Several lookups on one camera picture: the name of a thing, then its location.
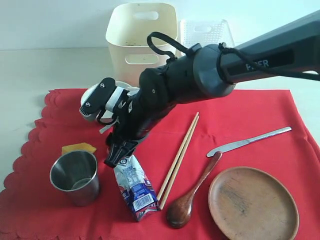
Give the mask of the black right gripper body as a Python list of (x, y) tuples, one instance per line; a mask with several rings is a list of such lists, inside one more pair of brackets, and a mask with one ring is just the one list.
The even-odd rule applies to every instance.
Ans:
[(129, 98), (129, 104), (125, 112), (120, 113), (119, 123), (106, 138), (106, 145), (120, 144), (126, 140), (141, 140), (166, 117), (175, 107), (174, 103), (165, 102), (160, 105), (152, 105), (149, 100), (140, 93)]

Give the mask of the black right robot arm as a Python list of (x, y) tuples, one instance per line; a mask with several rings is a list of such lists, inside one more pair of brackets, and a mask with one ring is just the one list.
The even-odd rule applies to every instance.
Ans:
[(118, 123), (107, 137), (105, 164), (114, 168), (129, 157), (149, 131), (176, 105), (221, 98), (240, 82), (275, 76), (320, 79), (320, 13), (313, 12), (235, 48), (196, 44), (186, 48), (160, 32), (147, 44), (163, 40), (184, 56), (168, 52), (166, 64), (147, 68), (139, 76), (139, 91), (116, 111)]

